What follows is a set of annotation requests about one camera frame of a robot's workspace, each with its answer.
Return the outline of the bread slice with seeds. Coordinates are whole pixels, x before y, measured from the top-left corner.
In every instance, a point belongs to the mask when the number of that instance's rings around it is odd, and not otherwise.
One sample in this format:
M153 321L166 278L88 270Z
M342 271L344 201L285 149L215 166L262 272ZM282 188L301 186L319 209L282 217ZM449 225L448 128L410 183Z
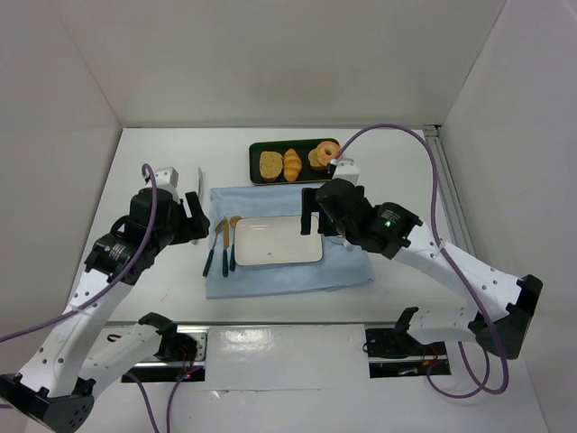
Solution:
M264 182L275 181L283 171L283 156L278 152L262 152L259 161L261 179Z

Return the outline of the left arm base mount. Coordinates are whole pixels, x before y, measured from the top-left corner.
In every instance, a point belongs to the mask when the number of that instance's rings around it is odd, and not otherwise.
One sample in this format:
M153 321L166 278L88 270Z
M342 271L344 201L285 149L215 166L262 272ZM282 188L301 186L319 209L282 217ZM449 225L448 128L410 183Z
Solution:
M206 329L182 329L181 343L177 343L167 359L156 356L136 364L129 373L142 383L203 382L206 379Z

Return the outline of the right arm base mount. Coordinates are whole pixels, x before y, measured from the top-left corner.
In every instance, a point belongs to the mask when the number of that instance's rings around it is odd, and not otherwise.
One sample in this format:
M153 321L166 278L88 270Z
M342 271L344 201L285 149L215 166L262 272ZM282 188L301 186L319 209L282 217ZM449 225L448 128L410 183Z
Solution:
M430 366L432 375L451 374L444 343L421 345L391 327L366 328L362 351L372 379L426 376Z

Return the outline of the metal tongs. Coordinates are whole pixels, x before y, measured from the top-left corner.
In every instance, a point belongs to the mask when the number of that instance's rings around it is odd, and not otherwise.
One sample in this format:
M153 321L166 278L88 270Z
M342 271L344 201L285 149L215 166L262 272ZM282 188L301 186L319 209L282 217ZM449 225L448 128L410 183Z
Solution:
M199 201L199 205L202 208L203 202L203 183L204 183L204 174L200 166L197 166L197 197ZM198 240L191 241L193 245L197 245Z

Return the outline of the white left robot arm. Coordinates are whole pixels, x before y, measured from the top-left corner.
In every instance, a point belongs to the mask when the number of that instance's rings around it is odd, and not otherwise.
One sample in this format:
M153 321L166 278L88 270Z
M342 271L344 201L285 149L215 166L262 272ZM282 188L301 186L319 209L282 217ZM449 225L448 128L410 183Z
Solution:
M64 320L19 372L2 375L2 400L53 432L75 432L96 398L139 362L154 357L190 366L195 339L153 312L100 352L90 350L156 256L169 245L207 237L208 229L196 192L178 198L162 188L141 189L128 214L95 241Z

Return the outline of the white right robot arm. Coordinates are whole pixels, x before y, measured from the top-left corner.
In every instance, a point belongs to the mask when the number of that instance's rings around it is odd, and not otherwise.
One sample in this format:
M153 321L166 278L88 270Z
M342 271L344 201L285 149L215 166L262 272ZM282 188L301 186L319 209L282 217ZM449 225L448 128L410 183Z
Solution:
M399 204L373 206L364 188L343 179L301 192L302 235L339 235L367 253L402 263L437 281L466 300L456 310L404 309L394 330L421 345L475 342L508 360L519 357L536 311L543 283L528 274L517 277L483 263L449 242Z

